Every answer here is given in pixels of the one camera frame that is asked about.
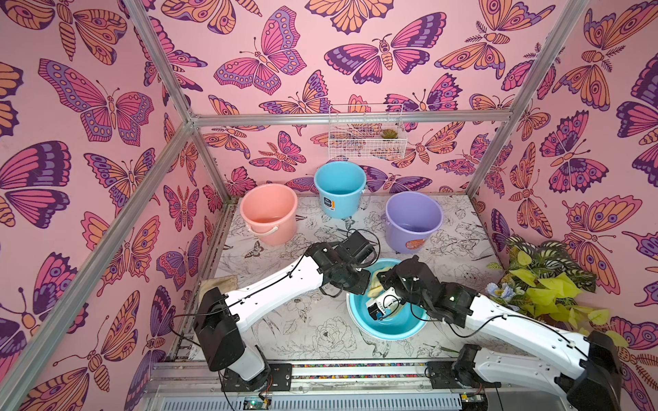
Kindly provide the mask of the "blue bucket white handle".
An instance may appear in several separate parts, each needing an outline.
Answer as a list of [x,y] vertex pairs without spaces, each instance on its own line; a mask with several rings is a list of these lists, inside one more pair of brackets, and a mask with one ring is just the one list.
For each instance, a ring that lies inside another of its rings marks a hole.
[[380,340],[400,341],[413,337],[429,320],[422,308],[411,304],[404,304],[392,317],[373,320],[368,313],[367,301],[366,295],[348,294],[348,313],[362,332]]

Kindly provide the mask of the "pink plastic bucket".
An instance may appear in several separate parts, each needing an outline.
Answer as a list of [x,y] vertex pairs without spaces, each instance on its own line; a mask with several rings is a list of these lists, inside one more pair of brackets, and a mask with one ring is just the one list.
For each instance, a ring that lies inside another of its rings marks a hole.
[[268,183],[250,190],[239,205],[247,229],[262,243],[279,246],[297,232],[296,193],[283,184]]

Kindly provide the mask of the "yellow microfiber cloth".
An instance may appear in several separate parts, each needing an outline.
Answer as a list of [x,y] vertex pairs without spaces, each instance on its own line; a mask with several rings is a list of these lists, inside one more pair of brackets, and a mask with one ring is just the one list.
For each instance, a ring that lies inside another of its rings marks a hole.
[[376,299],[384,291],[385,291],[385,289],[383,288],[382,284],[380,283],[380,280],[378,279],[378,277],[376,275],[373,275],[371,277],[366,296],[368,296],[369,299]]

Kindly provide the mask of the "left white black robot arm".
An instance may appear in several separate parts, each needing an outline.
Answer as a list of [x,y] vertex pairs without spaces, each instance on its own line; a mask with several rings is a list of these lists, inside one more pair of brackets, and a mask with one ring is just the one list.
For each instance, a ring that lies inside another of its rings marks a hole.
[[376,248],[359,231],[343,241],[316,242],[282,270],[242,289],[206,291],[194,315],[194,331],[212,372],[228,370],[247,390],[266,388],[273,380],[267,358],[250,346],[243,333],[270,312],[327,284],[339,293],[364,295],[377,262]]

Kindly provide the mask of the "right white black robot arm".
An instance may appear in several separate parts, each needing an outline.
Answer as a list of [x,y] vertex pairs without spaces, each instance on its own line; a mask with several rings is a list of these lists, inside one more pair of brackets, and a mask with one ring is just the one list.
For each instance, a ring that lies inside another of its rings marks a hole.
[[377,320],[391,305],[421,308],[432,320],[524,351],[524,356],[509,356],[464,345],[452,363],[452,376],[460,385],[510,383],[548,392],[577,410],[621,408],[622,367],[608,335],[584,336],[533,320],[467,286],[441,282],[417,257],[375,277],[384,290],[372,311]]

